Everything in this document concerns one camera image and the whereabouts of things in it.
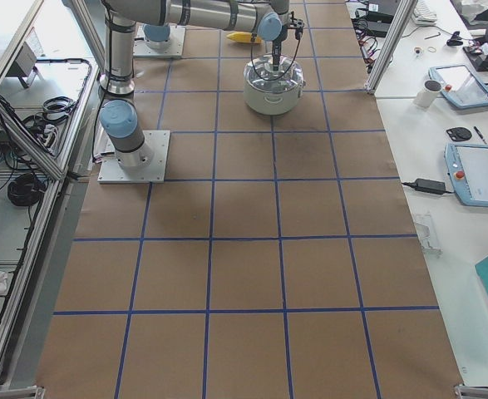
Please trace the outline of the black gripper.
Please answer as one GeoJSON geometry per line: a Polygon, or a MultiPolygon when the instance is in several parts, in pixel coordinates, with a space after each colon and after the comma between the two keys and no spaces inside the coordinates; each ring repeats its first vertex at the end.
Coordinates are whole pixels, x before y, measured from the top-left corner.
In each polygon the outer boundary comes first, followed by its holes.
{"type": "Polygon", "coordinates": [[[281,41],[275,40],[272,42],[272,52],[273,57],[280,57],[281,56],[281,41]]]}

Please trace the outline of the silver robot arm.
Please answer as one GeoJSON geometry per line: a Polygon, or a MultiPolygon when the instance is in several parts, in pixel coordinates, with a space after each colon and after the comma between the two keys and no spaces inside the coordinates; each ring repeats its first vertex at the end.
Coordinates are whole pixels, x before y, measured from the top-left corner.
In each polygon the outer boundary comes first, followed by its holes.
{"type": "Polygon", "coordinates": [[[145,44],[155,51],[164,51],[170,46],[170,26],[145,24],[143,26],[145,44]]]}
{"type": "Polygon", "coordinates": [[[104,1],[105,70],[101,87],[114,96],[134,91],[133,46],[138,22],[153,27],[207,27],[247,32],[272,43],[270,65],[254,74],[260,81],[282,81],[291,66],[282,66],[282,43],[290,29],[299,39],[304,23],[289,11],[288,1],[104,1]]]}

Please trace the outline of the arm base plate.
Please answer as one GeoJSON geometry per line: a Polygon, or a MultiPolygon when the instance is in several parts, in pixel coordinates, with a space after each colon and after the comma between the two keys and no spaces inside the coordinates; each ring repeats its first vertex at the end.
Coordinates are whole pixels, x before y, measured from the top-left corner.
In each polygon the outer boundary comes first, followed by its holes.
{"type": "Polygon", "coordinates": [[[134,152],[116,151],[107,139],[97,181],[101,184],[163,183],[170,144],[170,131],[143,131],[143,146],[134,152]]]}
{"type": "Polygon", "coordinates": [[[133,55],[135,58],[181,58],[184,43],[184,27],[139,24],[133,55]]]}

